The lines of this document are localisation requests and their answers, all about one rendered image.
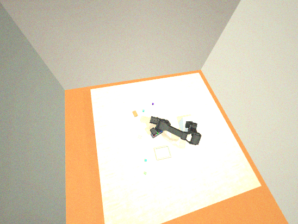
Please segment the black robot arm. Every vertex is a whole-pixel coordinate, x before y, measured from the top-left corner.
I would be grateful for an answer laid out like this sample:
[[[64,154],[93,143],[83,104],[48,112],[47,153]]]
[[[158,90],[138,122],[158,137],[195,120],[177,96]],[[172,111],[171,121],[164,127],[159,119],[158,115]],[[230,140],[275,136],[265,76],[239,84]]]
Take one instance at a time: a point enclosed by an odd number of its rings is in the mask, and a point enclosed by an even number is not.
[[[169,124],[169,121],[166,119],[161,119],[158,117],[151,116],[150,123],[156,125],[157,129],[160,131],[168,131],[178,137],[180,137],[182,140],[187,141],[189,144],[192,145],[198,145],[201,139],[201,134],[197,132],[197,123],[194,123],[192,121],[186,121],[185,127],[188,128],[188,132],[183,132]],[[191,134],[191,140],[188,141],[187,135]]]

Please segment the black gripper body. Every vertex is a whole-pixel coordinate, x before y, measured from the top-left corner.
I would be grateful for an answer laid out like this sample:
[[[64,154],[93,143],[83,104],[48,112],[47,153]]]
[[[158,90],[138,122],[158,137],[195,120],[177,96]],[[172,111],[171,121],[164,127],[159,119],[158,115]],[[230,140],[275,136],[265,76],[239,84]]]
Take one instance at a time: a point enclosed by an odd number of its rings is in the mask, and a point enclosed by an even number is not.
[[[160,130],[157,129],[157,127],[156,128],[153,127],[153,128],[150,129],[150,132],[152,133],[153,136],[155,136],[156,134],[158,134],[157,132],[159,132],[159,131]]]

